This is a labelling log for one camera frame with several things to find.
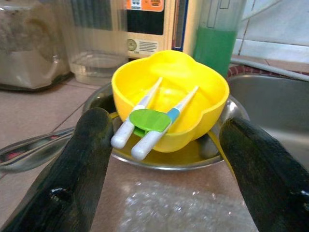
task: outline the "metal plate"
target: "metal plate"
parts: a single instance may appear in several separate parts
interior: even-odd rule
[[[116,112],[112,97],[111,84],[94,92],[86,101],[83,112],[93,107],[104,108],[109,113]],[[247,112],[242,105],[232,96],[229,96],[219,120],[211,129],[217,138],[219,137],[220,127],[223,122],[234,116],[249,119]],[[114,129],[117,130],[122,121],[120,118],[115,118],[113,123]],[[202,168],[223,160],[217,147],[207,134],[190,142],[187,146],[176,152],[162,153],[152,150],[142,161],[135,160],[130,154],[133,145],[135,145],[138,140],[139,137],[132,135],[127,142],[127,145],[121,150],[113,149],[112,155],[121,161],[137,166],[170,171],[184,171]]]

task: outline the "sink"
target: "sink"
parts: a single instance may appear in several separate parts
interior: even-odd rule
[[[309,170],[309,82],[250,74],[234,76],[228,83],[251,122]]]

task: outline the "plastic bottle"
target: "plastic bottle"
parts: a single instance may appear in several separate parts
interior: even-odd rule
[[[246,0],[204,0],[193,58],[226,77]]]

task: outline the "plastic bowl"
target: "plastic bowl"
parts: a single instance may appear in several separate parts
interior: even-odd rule
[[[163,81],[148,108],[167,112],[196,85],[199,90],[154,150],[173,152],[207,133],[229,95],[227,81],[215,70],[178,51],[157,52],[121,66],[112,77],[113,98],[122,121],[154,85]]]

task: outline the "label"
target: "label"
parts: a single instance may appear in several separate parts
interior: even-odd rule
[[[164,0],[126,0],[127,10],[156,11],[164,9]]]
[[[159,48],[158,41],[128,39],[126,44],[130,53],[141,55],[151,55],[157,52]]]

